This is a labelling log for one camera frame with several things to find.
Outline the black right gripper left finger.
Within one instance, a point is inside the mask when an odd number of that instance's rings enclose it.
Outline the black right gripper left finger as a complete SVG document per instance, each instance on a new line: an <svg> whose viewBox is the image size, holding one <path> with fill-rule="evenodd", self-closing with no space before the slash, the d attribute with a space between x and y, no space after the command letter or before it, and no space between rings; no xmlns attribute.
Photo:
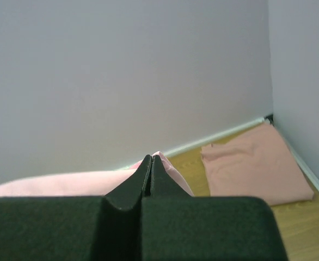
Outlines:
<svg viewBox="0 0 319 261"><path fill-rule="evenodd" d="M1 197L0 260L139 260L151 157L104 196Z"/></svg>

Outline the light pink t-shirt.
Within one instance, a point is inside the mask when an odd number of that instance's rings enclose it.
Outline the light pink t-shirt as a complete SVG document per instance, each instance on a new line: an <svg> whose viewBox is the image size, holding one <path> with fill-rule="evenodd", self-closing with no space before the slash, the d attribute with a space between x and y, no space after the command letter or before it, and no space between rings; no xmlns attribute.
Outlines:
<svg viewBox="0 0 319 261"><path fill-rule="evenodd" d="M128 169L59 173L28 177L0 184L0 197L106 195L133 176L145 159Z"/></svg>

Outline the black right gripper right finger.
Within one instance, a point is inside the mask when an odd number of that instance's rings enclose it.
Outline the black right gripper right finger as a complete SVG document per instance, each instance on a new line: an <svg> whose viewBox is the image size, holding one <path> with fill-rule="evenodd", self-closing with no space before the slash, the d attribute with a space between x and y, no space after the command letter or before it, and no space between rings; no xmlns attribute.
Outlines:
<svg viewBox="0 0 319 261"><path fill-rule="evenodd" d="M287 260L269 205L248 196L193 197L155 156L142 199L142 260Z"/></svg>

